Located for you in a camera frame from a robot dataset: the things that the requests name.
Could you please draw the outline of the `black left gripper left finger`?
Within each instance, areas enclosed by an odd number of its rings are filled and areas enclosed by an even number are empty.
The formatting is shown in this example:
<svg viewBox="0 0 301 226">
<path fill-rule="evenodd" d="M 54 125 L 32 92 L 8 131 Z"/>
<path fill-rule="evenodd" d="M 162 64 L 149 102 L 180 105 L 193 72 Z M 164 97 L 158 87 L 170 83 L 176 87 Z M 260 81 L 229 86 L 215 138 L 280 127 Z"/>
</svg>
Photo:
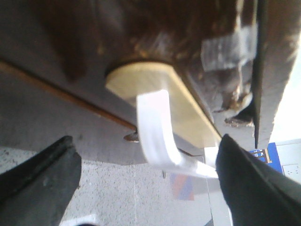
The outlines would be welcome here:
<svg viewBox="0 0 301 226">
<path fill-rule="evenodd" d="M 0 175 L 2 226 L 57 226 L 81 178 L 71 136 Z"/>
</svg>

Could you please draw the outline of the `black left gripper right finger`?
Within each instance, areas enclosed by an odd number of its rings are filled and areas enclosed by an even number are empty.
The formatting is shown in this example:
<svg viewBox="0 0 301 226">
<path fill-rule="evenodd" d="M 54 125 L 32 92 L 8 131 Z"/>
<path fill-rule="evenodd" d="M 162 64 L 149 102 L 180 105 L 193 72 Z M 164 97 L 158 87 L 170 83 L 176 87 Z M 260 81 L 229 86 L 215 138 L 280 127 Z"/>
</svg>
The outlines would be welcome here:
<svg viewBox="0 0 301 226">
<path fill-rule="evenodd" d="M 216 171 L 235 226 L 299 226 L 301 185 L 240 147 L 221 139 Z"/>
</svg>

